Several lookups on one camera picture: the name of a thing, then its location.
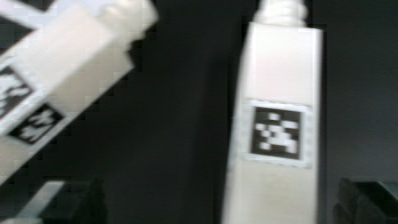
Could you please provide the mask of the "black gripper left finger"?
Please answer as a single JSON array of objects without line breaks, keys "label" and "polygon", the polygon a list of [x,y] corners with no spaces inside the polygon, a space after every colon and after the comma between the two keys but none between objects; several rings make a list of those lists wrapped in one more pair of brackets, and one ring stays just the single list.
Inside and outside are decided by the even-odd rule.
[{"label": "black gripper left finger", "polygon": [[107,224],[101,182],[48,181],[16,215],[41,224]]}]

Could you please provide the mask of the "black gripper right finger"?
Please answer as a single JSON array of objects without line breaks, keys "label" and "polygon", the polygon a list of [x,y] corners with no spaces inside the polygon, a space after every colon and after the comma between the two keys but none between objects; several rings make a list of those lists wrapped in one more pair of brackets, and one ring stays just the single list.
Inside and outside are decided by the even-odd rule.
[{"label": "black gripper right finger", "polygon": [[332,224],[398,224],[398,182],[341,179]]}]

